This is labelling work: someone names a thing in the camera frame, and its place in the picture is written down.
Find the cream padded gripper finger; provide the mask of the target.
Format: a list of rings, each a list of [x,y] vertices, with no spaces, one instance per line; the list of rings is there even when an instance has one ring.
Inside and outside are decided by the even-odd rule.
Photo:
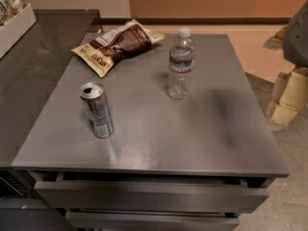
[[[308,104],[308,68],[296,66],[290,73],[279,73],[266,111],[271,131],[279,131]]]

